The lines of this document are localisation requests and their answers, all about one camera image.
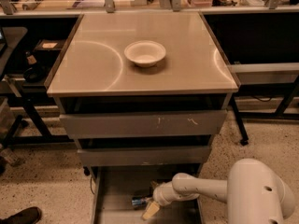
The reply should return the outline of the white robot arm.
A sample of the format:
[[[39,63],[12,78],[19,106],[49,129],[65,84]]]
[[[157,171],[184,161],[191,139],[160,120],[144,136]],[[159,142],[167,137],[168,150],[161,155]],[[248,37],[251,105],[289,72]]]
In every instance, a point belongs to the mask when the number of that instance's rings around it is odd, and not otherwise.
[[[242,159],[226,180],[174,175],[154,189],[142,218],[151,218],[162,206],[201,195],[227,204],[228,224],[283,224],[296,206],[292,190],[274,171],[261,161]]]

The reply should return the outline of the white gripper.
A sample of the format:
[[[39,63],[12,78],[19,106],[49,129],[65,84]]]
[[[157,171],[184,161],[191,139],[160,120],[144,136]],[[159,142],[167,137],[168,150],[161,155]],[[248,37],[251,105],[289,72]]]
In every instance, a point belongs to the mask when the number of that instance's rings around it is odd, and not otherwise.
[[[170,182],[158,184],[156,181],[150,182],[153,191],[153,200],[148,203],[142,218],[148,220],[158,213],[160,206],[169,205],[174,201],[175,192]]]

